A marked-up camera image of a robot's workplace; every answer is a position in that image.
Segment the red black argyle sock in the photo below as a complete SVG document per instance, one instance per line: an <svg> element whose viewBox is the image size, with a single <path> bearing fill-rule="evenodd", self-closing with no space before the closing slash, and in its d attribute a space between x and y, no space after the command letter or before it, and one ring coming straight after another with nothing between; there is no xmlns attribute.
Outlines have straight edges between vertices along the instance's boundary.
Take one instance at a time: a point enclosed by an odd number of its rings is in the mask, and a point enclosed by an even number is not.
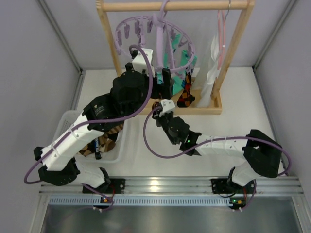
<svg viewBox="0 0 311 233"><path fill-rule="evenodd" d="M190 93L191 86L192 86L192 76L190 72L188 72L185 75L183 92L177 101L177 106L179 108L187 108L195 101L195 96Z"/></svg>

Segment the purple round clip hanger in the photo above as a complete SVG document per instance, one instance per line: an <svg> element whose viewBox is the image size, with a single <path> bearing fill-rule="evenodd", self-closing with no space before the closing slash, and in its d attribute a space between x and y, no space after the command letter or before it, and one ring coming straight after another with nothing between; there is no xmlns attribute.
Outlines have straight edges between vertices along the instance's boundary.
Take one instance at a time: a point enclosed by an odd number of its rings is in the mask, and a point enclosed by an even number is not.
<svg viewBox="0 0 311 233"><path fill-rule="evenodd" d="M144 48L146 45L143 23L146 22L146 32L150 33L152 28L156 29L156 70L166 68L172 73L180 74L186 69L192 69L195 65L197 57L195 55L195 46L190 37L179 27L165 20L167 11L165 7L168 1L164 0L160 7L159 13L153 16L136 16L123 20L115 30L115 47L118 54L124 54L134 59L133 52L126 52L122 48L122 38L128 39L131 21L134 22L134 32L138 36L138 46ZM184 45L188 45L188 49L183 51L187 57L186 62L181 63L178 67L175 65L175 50Z"/></svg>

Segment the brown striped sock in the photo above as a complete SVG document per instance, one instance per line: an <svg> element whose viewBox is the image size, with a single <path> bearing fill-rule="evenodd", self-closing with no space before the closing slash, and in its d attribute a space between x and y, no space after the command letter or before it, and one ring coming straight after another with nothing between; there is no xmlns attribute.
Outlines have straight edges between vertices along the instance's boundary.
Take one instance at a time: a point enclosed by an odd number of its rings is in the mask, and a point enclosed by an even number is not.
<svg viewBox="0 0 311 233"><path fill-rule="evenodd" d="M124 127L124 124L117 125L113 127L112 129L110 129L109 131L105 132L105 134L113 135L113 134L119 133L120 131L123 130L123 127Z"/></svg>

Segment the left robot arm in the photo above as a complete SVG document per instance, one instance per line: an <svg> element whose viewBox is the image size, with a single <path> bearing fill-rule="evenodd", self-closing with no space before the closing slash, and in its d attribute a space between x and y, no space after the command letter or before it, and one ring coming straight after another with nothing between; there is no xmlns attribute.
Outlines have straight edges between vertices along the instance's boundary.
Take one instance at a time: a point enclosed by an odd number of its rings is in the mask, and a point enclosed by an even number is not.
<svg viewBox="0 0 311 233"><path fill-rule="evenodd" d="M140 113L149 99L172 96L173 83L169 69L162 70L163 83L157 78L134 70L131 63L126 71L113 80L109 93L94 98L72 126L48 147L36 147L35 159L42 163L40 181L63 186L79 182L92 192L103 193L111 184L106 170L75 158L96 138L108 133Z"/></svg>

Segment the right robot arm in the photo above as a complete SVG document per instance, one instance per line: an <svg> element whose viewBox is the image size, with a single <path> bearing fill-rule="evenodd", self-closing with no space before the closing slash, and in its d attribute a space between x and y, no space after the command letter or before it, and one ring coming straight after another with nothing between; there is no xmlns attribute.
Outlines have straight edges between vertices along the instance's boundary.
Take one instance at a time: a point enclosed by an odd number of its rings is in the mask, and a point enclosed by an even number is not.
<svg viewBox="0 0 311 233"><path fill-rule="evenodd" d="M225 182L230 192L243 189L259 177L278 177L281 145L260 130L251 130L246 136L216 137L190 130L189 124L174 116L175 105L170 100L152 105L152 118L161 127L173 145L179 145L183 154L226 155L244 162L231 168Z"/></svg>

